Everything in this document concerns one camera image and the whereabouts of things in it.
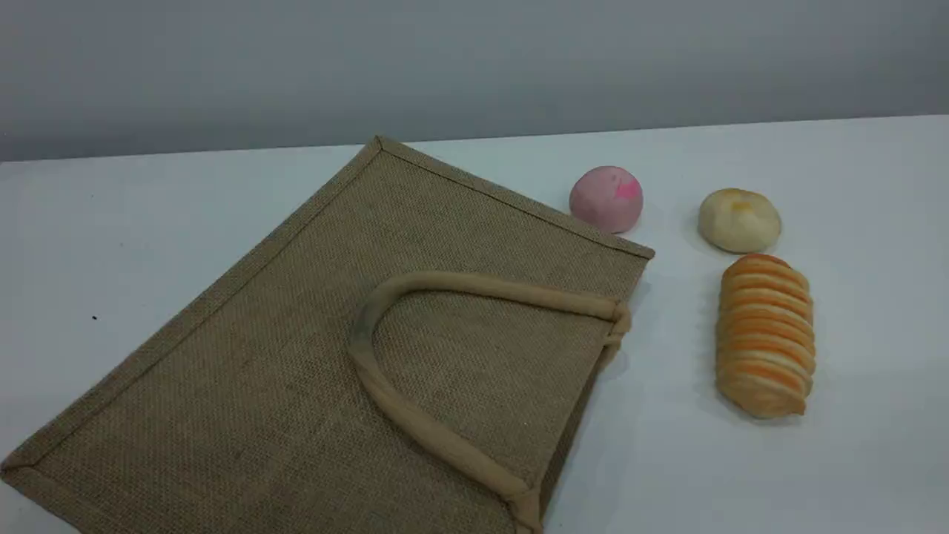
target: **white bun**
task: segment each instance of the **white bun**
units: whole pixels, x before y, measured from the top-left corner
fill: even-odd
[[[781,235],[781,218],[764,195],[744,189],[719,189],[698,209],[698,232],[728,252],[760,252]]]

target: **striped bread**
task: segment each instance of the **striped bread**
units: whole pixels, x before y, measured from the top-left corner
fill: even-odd
[[[816,355],[809,290],[790,265],[763,254],[722,275],[716,386],[754,417],[804,414]]]

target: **jute bag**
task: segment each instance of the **jute bag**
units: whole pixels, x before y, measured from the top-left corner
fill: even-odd
[[[539,534],[652,255],[377,138],[3,479],[86,533]]]

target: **bag handle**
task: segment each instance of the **bag handle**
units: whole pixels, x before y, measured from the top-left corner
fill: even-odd
[[[511,507],[518,534],[541,534],[539,488],[528,484],[466,439],[425,413],[399,393],[382,373],[372,349],[372,334],[385,312],[415,291],[450,291],[501,298],[577,315],[612,321],[601,362],[608,362],[629,331],[629,309],[602,296],[568,293],[467,273],[415,272],[391,277],[369,295],[349,337],[348,351],[363,387],[386,416],[429,453],[497,493]]]

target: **pink bread roll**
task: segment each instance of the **pink bread roll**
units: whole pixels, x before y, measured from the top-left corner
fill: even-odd
[[[642,213],[642,187],[625,169],[597,167],[570,191],[570,213],[605,232],[625,232]]]

